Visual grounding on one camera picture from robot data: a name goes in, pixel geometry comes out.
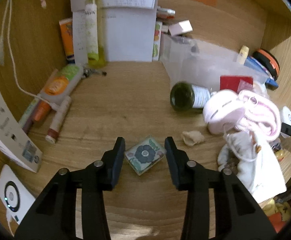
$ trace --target white cloth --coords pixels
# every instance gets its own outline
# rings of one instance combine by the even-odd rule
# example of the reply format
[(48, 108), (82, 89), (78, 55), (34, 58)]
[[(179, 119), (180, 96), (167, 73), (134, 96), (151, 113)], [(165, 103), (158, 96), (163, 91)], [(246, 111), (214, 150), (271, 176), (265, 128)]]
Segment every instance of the white cloth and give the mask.
[[(285, 192), (287, 187), (279, 162), (269, 143), (258, 132), (254, 132), (254, 139), (256, 143), (252, 142), (252, 136), (246, 132), (227, 135), (227, 144), (220, 151), (218, 164), (221, 171), (231, 162), (231, 158), (238, 158), (237, 177), (253, 198), (261, 203)], [(255, 151), (257, 145), (261, 147), (258, 153)]]

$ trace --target white router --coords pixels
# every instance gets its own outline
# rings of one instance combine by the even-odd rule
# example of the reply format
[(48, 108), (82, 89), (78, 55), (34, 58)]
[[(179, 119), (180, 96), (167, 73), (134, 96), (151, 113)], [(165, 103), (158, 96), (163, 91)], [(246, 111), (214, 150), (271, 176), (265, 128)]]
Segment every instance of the white router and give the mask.
[(11, 216), (18, 224), (35, 201), (34, 196), (6, 164), (0, 174), (0, 199), (7, 208), (7, 219)]

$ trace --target bottle label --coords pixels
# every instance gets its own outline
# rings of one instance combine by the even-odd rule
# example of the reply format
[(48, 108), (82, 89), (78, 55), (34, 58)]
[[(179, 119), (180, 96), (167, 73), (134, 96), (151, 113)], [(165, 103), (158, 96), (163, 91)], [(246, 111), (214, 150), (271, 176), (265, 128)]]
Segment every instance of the bottle label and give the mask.
[(203, 108), (211, 98), (210, 91), (207, 88), (191, 85), (194, 91), (193, 108)]
[(78, 71), (79, 67), (74, 64), (65, 66), (57, 73), (54, 80), (45, 88), (44, 92), (50, 96), (62, 94)]
[(87, 57), (99, 60), (98, 29), (96, 4), (89, 3), (85, 6), (86, 28), (87, 28)]

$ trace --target orange tube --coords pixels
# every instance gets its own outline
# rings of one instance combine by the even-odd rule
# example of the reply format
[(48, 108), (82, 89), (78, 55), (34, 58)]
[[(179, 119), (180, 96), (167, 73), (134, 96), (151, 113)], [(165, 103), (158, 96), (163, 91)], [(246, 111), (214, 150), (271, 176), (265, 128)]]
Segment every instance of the orange tube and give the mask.
[(68, 60), (69, 63), (74, 63), (72, 18), (61, 20), (59, 21), (59, 24), (66, 59)]

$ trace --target spray bottle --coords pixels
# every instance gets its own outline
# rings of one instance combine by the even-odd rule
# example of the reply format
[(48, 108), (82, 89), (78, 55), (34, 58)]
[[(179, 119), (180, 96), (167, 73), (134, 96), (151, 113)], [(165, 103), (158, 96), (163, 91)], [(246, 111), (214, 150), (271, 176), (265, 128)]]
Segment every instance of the spray bottle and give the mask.
[(86, 0), (85, 14), (88, 63), (92, 68), (101, 68), (106, 65), (102, 1)]

